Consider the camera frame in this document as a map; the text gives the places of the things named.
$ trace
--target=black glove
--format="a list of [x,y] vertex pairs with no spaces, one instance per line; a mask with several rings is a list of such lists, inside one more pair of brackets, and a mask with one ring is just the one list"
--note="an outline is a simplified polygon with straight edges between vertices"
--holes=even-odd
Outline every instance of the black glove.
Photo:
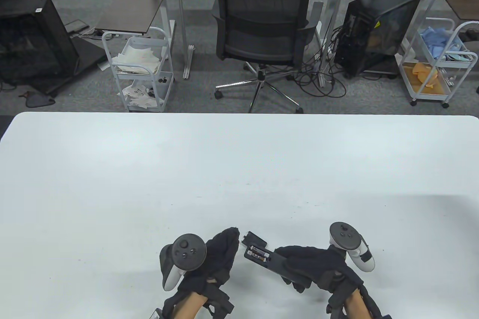
[[[345,262],[346,251],[330,246],[328,249],[315,247],[300,247],[291,245],[274,250],[286,258],[286,268],[310,278],[323,290],[334,293],[339,283],[349,281],[358,288],[363,283],[361,278],[347,266]],[[286,284],[291,283],[283,278]],[[293,283],[294,288],[302,293],[304,287]]]
[[184,300],[191,292],[208,298],[206,307],[214,319],[223,319],[231,313],[234,306],[229,297],[219,289],[229,279],[236,252],[240,244],[238,228],[228,228],[206,242],[207,256],[196,270],[187,272],[178,286],[178,292],[165,300],[163,317],[171,319],[175,305]]
[[[373,318],[381,318],[381,312],[369,296],[363,281],[347,266],[346,251],[330,245],[328,249],[315,247],[300,247],[296,245],[275,249],[277,254],[286,257],[287,269],[310,278],[319,288],[327,290],[333,295],[329,299],[332,309],[342,308],[347,298],[359,289],[364,303]],[[283,278],[286,284],[291,282]],[[293,283],[293,287],[302,293],[305,288]]]

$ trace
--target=blue cloth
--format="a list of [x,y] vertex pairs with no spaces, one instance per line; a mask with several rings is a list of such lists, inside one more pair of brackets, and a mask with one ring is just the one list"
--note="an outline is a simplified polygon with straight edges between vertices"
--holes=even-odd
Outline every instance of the blue cloth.
[[[429,52],[433,58],[437,59],[444,50],[445,45],[448,43],[450,34],[446,32],[444,28],[432,28],[428,27],[421,33],[421,37],[426,43]],[[456,37],[452,42],[448,50],[459,51],[461,49],[461,42]]]

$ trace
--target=chair base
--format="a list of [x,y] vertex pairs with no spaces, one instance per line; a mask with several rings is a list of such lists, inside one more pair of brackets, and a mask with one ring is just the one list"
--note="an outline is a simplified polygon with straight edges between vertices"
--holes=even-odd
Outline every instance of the chair base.
[[253,111],[253,107],[254,107],[254,104],[256,103],[256,100],[258,99],[258,95],[260,93],[260,90],[266,85],[268,86],[269,88],[271,88],[274,92],[276,92],[277,94],[279,94],[280,96],[284,97],[285,99],[287,99],[289,102],[292,102],[293,104],[296,105],[296,111],[295,113],[298,113],[298,114],[303,114],[304,111],[303,109],[301,108],[301,106],[299,105],[298,102],[296,102],[295,100],[293,100],[291,97],[289,97],[288,95],[285,95],[283,92],[281,92],[280,90],[278,90],[276,87],[274,87],[273,85],[271,85],[267,79],[273,79],[273,78],[280,78],[280,77],[285,77],[291,73],[294,73],[295,71],[286,71],[284,73],[281,73],[281,74],[271,74],[271,75],[268,75],[268,76],[265,76],[264,72],[262,70],[259,70],[259,71],[256,71],[255,68],[249,63],[249,62],[245,62],[243,68],[245,70],[248,70],[248,71],[251,71],[254,75],[256,75],[256,78],[254,80],[247,80],[247,81],[240,81],[240,82],[234,82],[234,83],[229,83],[227,85],[219,85],[219,86],[216,86],[216,90],[214,92],[214,98],[216,98],[217,100],[219,100],[220,98],[223,97],[223,93],[221,92],[222,89],[224,88],[232,88],[232,87],[240,87],[240,86],[248,86],[248,85],[256,85],[256,90],[254,92],[254,97],[253,97],[253,100],[250,104],[250,109],[248,110],[248,113],[251,113]]

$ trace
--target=orange cloth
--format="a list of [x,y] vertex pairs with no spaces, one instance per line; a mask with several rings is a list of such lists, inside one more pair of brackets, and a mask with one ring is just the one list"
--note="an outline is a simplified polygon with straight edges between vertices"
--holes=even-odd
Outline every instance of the orange cloth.
[[[418,76],[418,80],[421,81],[421,83],[424,83],[427,76],[429,76],[430,72],[431,72],[431,66],[426,66],[422,62],[416,63],[412,69],[412,73]],[[434,85],[437,85],[437,84],[438,84],[437,70],[434,70],[434,73],[429,79],[429,81],[427,82],[426,87],[433,88]]]

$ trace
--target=crumpled paper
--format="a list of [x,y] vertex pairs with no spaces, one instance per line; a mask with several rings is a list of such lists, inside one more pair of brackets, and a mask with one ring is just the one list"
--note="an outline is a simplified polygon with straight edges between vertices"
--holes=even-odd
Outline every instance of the crumpled paper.
[[[151,48],[148,49],[134,49],[128,46],[125,49],[125,53],[119,53],[118,56],[112,58],[113,62],[117,63],[132,63],[136,65],[142,65],[148,68],[152,73],[156,73],[159,68],[159,58],[153,54]],[[139,73],[147,75],[148,71],[141,67],[132,66],[118,66],[120,70],[128,73]]]
[[[130,105],[137,105],[141,108],[148,108],[148,107],[158,107],[156,102],[156,98],[150,97],[147,92],[147,88],[144,85],[138,86],[127,86],[122,90],[123,96],[125,98],[130,99]],[[158,99],[160,105],[164,103],[164,100],[161,98]]]

